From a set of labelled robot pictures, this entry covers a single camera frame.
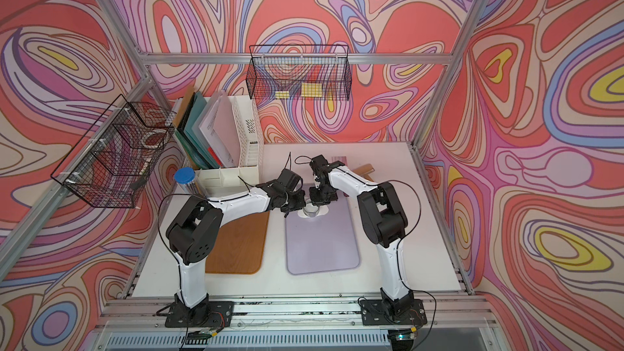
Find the round metal cutter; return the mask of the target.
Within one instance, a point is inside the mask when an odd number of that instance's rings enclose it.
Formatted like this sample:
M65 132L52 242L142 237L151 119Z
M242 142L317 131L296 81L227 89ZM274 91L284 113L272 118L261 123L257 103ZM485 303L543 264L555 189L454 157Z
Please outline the round metal cutter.
M319 215L321 210L320 206L308 204L302 209L302 214L307 218L315 218Z

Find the white dough piece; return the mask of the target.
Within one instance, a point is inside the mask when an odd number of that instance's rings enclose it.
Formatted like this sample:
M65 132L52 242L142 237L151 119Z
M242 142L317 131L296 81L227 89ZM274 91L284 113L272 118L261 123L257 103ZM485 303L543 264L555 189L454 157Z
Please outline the white dough piece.
M329 209L327 206L320 206L320 208L315 211L307 211L307 209L304 208L297 212L297 217L305 221L317 221L328 214L328 211Z

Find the wooden dough roller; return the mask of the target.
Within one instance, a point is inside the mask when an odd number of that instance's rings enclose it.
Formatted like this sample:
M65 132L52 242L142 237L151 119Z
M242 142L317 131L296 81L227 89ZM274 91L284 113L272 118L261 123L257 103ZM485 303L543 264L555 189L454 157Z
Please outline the wooden dough roller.
M374 181L371 178L371 174L375 171L374 167L370 164L363 164L362 166L356 167L353 170L357 176L361 177L365 182L373 184Z

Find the lilac plastic cutting mat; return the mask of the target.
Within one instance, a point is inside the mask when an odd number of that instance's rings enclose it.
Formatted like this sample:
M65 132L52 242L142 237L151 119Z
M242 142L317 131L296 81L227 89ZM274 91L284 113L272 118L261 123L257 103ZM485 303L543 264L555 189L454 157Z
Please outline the lilac plastic cutting mat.
M348 197L338 192L328 214L317 221L285 217L286 263L290 274L301 276L351 270L360 265L360 254Z

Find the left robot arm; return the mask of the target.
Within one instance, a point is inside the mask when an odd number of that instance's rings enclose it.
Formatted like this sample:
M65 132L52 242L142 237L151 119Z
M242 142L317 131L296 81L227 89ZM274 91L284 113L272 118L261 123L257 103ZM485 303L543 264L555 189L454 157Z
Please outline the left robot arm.
M219 230L248 215L278 209L284 214L306 205L302 177L283 169L277 178L221 198L191 194L167 228L165 236L178 264L177 300L188 310L208 302L205 262L214 249Z

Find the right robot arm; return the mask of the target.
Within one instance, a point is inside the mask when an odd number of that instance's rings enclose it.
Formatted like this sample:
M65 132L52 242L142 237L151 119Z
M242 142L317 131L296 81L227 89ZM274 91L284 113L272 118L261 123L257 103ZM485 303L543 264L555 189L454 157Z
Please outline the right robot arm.
M310 188L313 204L334 202L339 192L357 200L362 229L380 258L382 304L388 315L408 310L414 297L402 279L405 265L401 247L408 219L392 183L366 180L342 162L328 162L322 155L311 159L309 165L315 178L315 186Z

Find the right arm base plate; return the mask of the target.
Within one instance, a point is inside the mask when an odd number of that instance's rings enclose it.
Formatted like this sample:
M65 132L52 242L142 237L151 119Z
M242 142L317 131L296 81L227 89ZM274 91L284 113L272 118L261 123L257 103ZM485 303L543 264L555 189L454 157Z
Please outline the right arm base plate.
M397 309L383 300L370 300L365 297L359 297L357 303L364 326L409 325L421 328L428 324L423 301L420 299L408 301L406 305Z

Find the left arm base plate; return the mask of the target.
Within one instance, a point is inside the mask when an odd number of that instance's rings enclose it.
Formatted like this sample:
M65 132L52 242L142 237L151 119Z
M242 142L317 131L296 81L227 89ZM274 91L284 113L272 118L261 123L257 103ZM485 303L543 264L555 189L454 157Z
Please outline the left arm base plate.
M169 306L165 315L166 328L228 328L232 321L234 302L204 301L188 308L181 300Z

